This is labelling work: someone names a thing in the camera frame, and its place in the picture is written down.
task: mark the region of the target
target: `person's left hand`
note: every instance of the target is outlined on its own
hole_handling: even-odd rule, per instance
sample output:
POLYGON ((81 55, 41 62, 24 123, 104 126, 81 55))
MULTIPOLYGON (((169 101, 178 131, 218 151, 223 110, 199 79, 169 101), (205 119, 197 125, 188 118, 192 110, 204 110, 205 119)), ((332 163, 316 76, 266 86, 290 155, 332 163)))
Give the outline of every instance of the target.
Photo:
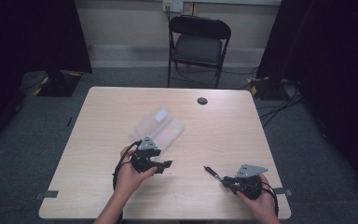
MULTIPOLYGON (((120 156, 124 154, 128 147, 124 147, 120 152, 120 156)), ((130 156, 135 152, 135 150, 130 150, 126 157, 124 158, 124 165, 121 166, 120 171, 118 172, 117 184, 116 184, 116 193, 120 193, 127 197, 130 197, 133 192, 135 192, 142 184, 144 180, 152 176, 156 171, 157 167, 152 167, 143 173, 138 173, 133 167, 130 161, 130 156)))

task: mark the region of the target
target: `gray carpet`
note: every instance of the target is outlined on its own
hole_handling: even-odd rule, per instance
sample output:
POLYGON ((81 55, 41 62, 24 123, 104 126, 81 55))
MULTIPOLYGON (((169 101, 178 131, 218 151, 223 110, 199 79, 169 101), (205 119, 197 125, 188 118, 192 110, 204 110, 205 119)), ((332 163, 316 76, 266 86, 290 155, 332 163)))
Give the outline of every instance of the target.
MULTIPOLYGON (((247 74, 253 68, 225 70, 247 74)), ((41 219, 41 201, 34 200, 34 196, 48 189, 89 88, 164 88, 166 74, 166 67, 95 68, 93 75, 81 78, 71 98, 35 97, 32 93, 37 86, 23 91, 19 113, 0 133, 0 223, 92 223, 41 219)), ((185 77, 174 73, 174 77, 198 77, 199 83, 173 79, 173 88, 210 88, 200 83, 214 82, 211 73, 183 74, 185 77)), ((43 75, 24 75, 22 88, 37 83, 43 75)), ((223 73, 219 89, 243 88, 250 76, 223 73)), ((255 100, 260 115, 272 109, 266 106, 280 103, 255 100)), ((334 146, 323 139, 315 118, 303 103, 275 116, 265 133, 283 186, 294 192, 288 198, 292 216, 282 223, 358 223, 358 176, 334 146)))

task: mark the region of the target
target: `transparent plastic sheet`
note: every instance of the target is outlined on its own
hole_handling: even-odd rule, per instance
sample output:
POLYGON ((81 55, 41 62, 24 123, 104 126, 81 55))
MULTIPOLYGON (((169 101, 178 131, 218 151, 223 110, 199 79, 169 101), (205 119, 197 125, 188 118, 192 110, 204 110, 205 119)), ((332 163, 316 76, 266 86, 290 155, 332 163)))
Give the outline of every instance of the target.
POLYGON ((160 106, 135 127, 130 140, 135 142, 149 136, 162 154, 184 129, 185 125, 180 120, 174 119, 165 106, 160 106))

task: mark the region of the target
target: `chair backrest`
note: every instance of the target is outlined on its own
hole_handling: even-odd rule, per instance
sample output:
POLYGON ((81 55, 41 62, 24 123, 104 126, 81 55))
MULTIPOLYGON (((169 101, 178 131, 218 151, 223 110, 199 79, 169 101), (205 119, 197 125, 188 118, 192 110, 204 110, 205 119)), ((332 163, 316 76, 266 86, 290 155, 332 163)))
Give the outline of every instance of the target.
POLYGON ((200 35, 229 40, 231 29, 220 20, 212 20, 190 15, 181 15, 171 19, 170 32, 183 35, 200 35))

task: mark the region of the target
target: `black backdrop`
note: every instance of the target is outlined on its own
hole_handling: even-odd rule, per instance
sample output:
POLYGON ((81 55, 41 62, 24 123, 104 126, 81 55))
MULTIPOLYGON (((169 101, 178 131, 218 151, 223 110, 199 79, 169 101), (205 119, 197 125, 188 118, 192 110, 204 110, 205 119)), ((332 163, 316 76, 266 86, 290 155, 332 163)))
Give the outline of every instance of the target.
POLYGON ((358 1, 282 0, 257 77, 299 81, 358 174, 358 1))
POLYGON ((74 1, 0 1, 0 116, 19 90, 22 76, 46 70, 91 73, 74 1))

